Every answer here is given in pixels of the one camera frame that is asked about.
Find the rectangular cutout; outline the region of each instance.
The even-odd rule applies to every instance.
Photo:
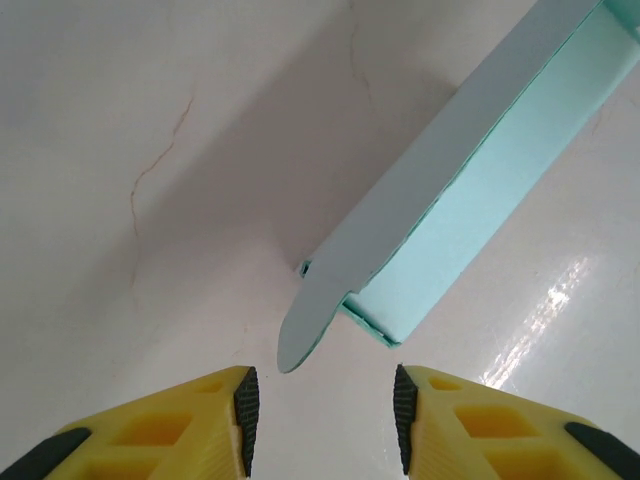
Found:
[[[201,390],[198,390],[198,393],[218,393],[222,390],[222,387],[224,387],[222,382],[213,382],[210,385],[202,387]]]
[[[457,383],[453,383],[450,380],[445,380],[440,377],[430,377],[429,383],[436,390],[460,390],[462,388]]]
[[[130,422],[116,437],[114,445],[170,446],[191,423],[186,413],[155,413]]]
[[[516,410],[502,405],[478,405],[456,408],[455,414],[471,437],[515,438],[538,435],[533,426]]]
[[[581,480],[580,470],[552,448],[520,447],[485,455],[501,480]]]

